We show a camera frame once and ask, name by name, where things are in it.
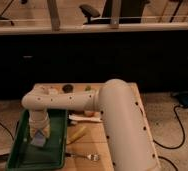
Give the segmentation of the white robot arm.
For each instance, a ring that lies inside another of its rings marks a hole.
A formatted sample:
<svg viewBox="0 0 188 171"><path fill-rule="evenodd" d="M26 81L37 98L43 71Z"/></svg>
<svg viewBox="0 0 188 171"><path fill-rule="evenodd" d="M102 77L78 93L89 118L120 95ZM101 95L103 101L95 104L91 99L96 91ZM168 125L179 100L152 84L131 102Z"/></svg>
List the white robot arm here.
<svg viewBox="0 0 188 171"><path fill-rule="evenodd" d="M109 136L108 146L115 171L160 171L161 166L144 113L129 84L111 79L98 90L49 94L35 87L22 98L30 123L38 128L48 121L47 109L100 112Z"/></svg>

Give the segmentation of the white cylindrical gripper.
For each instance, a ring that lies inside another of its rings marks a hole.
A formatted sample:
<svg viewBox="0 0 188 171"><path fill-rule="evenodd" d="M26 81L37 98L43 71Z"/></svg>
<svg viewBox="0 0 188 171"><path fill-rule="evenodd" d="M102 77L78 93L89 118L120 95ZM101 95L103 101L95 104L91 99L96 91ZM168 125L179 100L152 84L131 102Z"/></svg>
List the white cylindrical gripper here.
<svg viewBox="0 0 188 171"><path fill-rule="evenodd" d="M40 131L46 138L50 137L50 119L46 110L29 111L30 136Z"/></svg>

